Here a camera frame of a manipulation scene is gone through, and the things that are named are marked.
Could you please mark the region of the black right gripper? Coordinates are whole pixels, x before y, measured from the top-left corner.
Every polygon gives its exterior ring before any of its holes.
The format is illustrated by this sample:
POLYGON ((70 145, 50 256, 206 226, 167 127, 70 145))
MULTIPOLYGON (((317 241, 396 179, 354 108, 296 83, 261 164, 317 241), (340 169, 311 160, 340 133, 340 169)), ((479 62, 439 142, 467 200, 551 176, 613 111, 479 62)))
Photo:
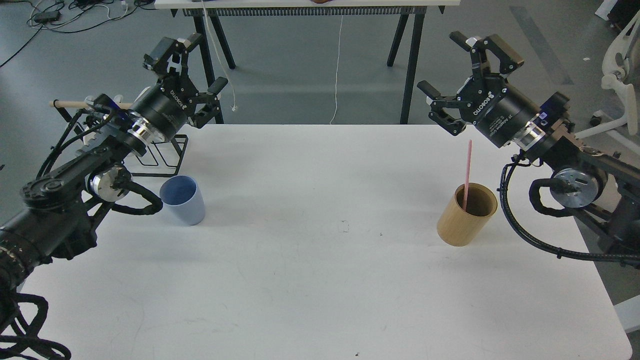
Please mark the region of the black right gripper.
POLYGON ((418 82, 417 88, 427 96, 429 118, 452 136, 473 125, 498 148, 513 142, 531 150, 540 144, 546 136, 537 124, 541 108, 504 78, 525 59, 498 34, 468 37, 455 30, 449 38, 469 53, 471 76, 451 96, 442 95, 427 80, 418 82), (488 52, 498 59, 498 72, 491 70, 488 52))

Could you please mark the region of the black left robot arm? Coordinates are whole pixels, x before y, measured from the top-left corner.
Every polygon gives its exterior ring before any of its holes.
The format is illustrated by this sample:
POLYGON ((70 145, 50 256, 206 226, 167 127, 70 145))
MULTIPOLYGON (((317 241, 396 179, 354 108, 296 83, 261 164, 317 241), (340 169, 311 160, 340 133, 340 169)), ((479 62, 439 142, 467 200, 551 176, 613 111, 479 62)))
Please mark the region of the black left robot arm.
POLYGON ((55 100, 52 106, 67 128, 20 195, 25 208, 1 227, 1 358, 26 358, 30 350, 46 360, 69 360, 71 351, 39 337, 49 305, 19 287, 39 265, 71 260, 96 247, 97 228, 114 211, 154 215, 161 199, 133 180, 128 155, 142 157, 150 146, 175 144, 185 125, 203 128, 220 121, 219 93, 228 80, 218 77, 200 91, 188 75, 192 50, 206 40, 195 32, 185 39, 162 38, 143 66, 157 76, 132 104, 105 94, 83 102, 55 100), (12 334, 4 333, 7 329, 12 334))

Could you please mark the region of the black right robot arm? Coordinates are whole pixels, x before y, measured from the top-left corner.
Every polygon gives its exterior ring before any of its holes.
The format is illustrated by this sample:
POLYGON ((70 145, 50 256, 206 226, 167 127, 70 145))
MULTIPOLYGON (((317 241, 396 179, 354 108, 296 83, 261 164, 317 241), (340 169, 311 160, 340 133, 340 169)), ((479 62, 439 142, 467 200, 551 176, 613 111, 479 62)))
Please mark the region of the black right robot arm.
POLYGON ((442 95, 426 80, 417 87, 429 98, 429 118, 451 135, 473 125, 498 148, 519 147, 503 167, 498 187, 500 206, 515 233, 557 258, 638 269, 639 169, 578 139, 569 120, 567 96, 555 92, 537 105, 512 86, 507 75, 521 68, 524 59, 499 35, 469 38, 455 30, 449 36, 470 55, 471 75, 451 96, 442 95), (553 246, 519 224, 509 205, 508 187, 524 160, 552 170, 550 177, 531 183, 532 207, 543 215, 579 219, 598 235, 601 253, 553 246))

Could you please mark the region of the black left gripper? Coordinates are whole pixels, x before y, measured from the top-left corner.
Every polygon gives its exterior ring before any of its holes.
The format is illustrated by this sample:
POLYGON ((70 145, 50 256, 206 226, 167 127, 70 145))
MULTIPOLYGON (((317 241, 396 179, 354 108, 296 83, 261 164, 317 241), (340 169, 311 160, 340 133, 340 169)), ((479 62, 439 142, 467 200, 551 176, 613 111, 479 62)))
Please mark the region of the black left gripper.
POLYGON ((127 134, 144 146, 171 141, 184 125, 202 129, 212 120, 224 125, 219 95, 228 79, 220 76, 208 89, 199 91, 188 75, 189 54, 203 39, 199 33, 187 38, 164 37, 144 55, 142 67, 153 72, 158 82, 127 111, 132 121, 127 134))

